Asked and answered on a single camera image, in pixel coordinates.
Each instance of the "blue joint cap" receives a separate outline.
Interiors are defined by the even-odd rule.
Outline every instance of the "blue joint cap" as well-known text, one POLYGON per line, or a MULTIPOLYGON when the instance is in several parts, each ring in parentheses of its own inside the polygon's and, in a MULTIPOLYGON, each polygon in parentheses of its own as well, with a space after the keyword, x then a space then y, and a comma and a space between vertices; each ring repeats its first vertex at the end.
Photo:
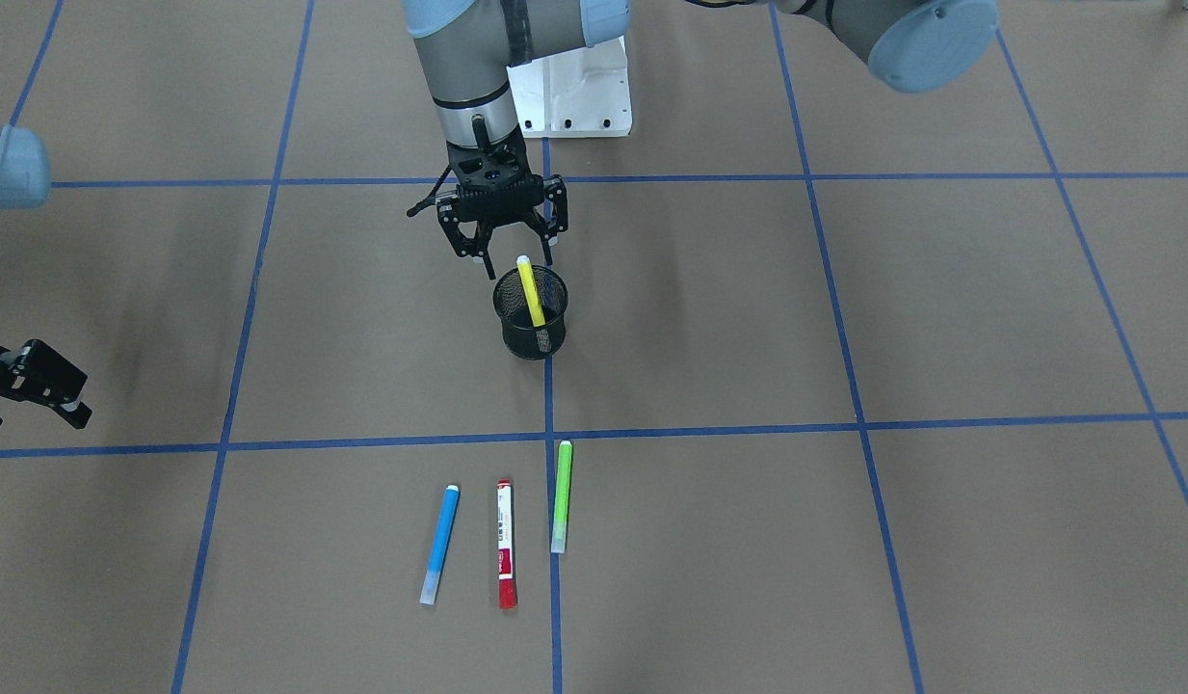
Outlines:
POLYGON ((584 45, 598 45, 628 31, 632 0, 581 0, 584 45))
POLYGON ((50 196, 50 157, 34 132, 4 126, 0 135, 0 210, 42 207, 50 196))
POLYGON ((934 0, 876 40, 867 68, 898 92, 930 92, 965 74, 996 38, 996 0, 934 0))
POLYGON ((425 38, 451 25, 474 0, 404 0, 405 26, 413 38, 425 38))

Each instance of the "black mesh cup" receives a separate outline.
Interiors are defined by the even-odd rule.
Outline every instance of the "black mesh cup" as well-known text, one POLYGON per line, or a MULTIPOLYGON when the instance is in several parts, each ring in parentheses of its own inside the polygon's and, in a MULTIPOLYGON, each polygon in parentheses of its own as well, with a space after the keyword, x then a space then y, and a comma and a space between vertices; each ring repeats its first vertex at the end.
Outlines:
POLYGON ((549 267, 532 266, 532 280, 538 285, 538 299, 545 324, 533 328, 529 303, 520 286, 520 272, 513 269, 495 285, 492 302, 504 324, 504 343, 523 360, 544 360, 563 343, 563 311, 568 310, 568 286, 549 267))

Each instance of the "marker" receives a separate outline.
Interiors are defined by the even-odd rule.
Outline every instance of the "marker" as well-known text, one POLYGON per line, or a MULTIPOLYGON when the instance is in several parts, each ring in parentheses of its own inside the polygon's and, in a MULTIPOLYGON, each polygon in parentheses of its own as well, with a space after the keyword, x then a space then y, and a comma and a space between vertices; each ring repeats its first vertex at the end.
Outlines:
POLYGON ((538 298, 538 285, 532 280, 532 264, 529 255, 518 257, 518 272, 520 273, 520 289, 524 290, 524 303, 529 304, 529 320, 533 328, 542 328, 546 324, 546 316, 542 313, 542 302, 538 298))
POLYGON ((568 491, 573 484, 573 442, 558 443, 558 471, 555 473, 555 515, 551 518, 551 554, 568 549, 568 491))
POLYGON ((456 518, 457 499, 461 499, 461 488, 456 484, 449 484, 443 492, 443 509, 440 509, 440 523, 436 524, 436 538, 431 544, 431 559, 426 562, 426 579, 422 581, 422 598, 418 601, 423 605, 436 602, 443 559, 444 554, 448 554, 448 537, 451 536, 451 522, 456 518))
POLYGON ((512 566, 512 480, 501 479, 495 486, 500 517, 500 610, 516 606, 516 572, 512 566))

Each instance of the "red marker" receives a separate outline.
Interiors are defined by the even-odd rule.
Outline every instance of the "red marker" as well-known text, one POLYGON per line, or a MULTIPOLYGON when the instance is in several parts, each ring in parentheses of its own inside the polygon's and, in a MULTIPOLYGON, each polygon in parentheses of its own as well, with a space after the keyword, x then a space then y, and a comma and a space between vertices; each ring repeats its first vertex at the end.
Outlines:
POLYGON ((495 487, 500 517, 500 610, 516 606, 516 573, 512 566, 512 480, 501 479, 495 487))

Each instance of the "yellow marker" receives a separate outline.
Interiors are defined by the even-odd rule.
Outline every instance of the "yellow marker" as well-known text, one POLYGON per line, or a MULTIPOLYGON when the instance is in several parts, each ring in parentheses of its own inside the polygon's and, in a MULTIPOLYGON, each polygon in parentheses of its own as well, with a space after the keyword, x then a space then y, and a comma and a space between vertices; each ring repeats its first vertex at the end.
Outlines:
POLYGON ((542 313, 542 302, 538 299, 538 285, 532 280, 532 264, 529 255, 518 258, 518 272, 520 273, 520 289, 524 289, 524 299, 529 304, 529 318, 533 328, 542 328, 546 324, 546 316, 542 313))

